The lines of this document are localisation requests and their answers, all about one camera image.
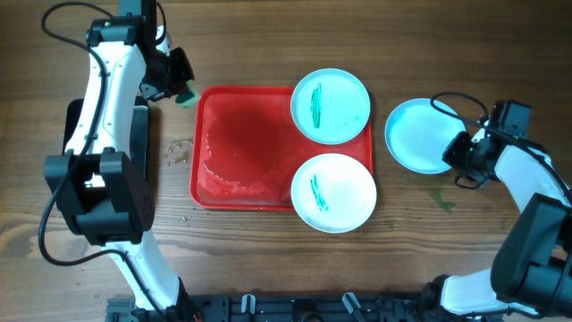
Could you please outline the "green yellow sponge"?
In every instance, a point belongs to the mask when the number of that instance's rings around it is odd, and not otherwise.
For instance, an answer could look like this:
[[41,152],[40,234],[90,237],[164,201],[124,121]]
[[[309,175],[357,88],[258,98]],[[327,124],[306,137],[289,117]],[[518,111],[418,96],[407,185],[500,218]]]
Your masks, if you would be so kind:
[[189,80],[186,82],[187,91],[178,94],[175,98],[175,103],[183,108],[188,108],[194,106],[200,99],[200,93],[194,88],[193,81]]

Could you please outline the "light blue plate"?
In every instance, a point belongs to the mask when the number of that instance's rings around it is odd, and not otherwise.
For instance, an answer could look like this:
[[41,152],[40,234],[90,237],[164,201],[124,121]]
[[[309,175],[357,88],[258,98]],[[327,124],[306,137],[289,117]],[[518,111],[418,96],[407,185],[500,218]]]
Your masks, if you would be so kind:
[[394,159],[419,174],[442,174],[451,166],[443,153],[465,131],[458,119],[440,112],[430,98],[414,98],[398,105],[389,115],[384,138]]
[[308,139],[339,145],[362,132],[371,114],[371,100],[356,76],[336,68],[311,72],[295,86],[290,113]]

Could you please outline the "white plate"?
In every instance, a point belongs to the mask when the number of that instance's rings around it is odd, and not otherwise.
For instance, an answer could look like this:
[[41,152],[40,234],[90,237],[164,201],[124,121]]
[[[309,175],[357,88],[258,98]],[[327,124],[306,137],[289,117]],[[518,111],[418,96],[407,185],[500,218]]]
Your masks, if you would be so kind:
[[324,233],[347,233],[374,212],[377,189],[356,159],[327,153],[308,159],[294,174],[290,198],[298,216]]

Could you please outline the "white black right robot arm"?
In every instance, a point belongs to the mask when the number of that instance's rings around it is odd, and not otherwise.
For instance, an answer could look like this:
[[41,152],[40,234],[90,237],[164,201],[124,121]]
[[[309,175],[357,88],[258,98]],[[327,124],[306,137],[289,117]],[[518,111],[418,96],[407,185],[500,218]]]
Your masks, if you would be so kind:
[[441,275],[417,301],[421,319],[467,320],[512,313],[528,318],[571,315],[571,190],[551,166],[543,146],[527,138],[530,106],[500,100],[476,122],[478,132],[460,132],[442,159],[476,190],[503,183],[520,211],[488,270]]

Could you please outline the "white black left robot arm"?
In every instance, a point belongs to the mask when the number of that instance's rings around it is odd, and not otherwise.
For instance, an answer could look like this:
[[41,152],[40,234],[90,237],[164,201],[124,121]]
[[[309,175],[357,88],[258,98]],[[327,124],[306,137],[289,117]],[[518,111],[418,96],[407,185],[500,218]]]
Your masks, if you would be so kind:
[[46,206],[98,256],[111,258],[130,285],[133,297],[111,301],[109,320],[199,321],[200,309],[153,235],[147,178],[149,106],[169,97],[184,106],[197,101],[189,60],[171,47],[156,1],[122,1],[117,13],[102,12],[81,48],[90,61],[88,87],[69,105],[62,152],[45,161]]

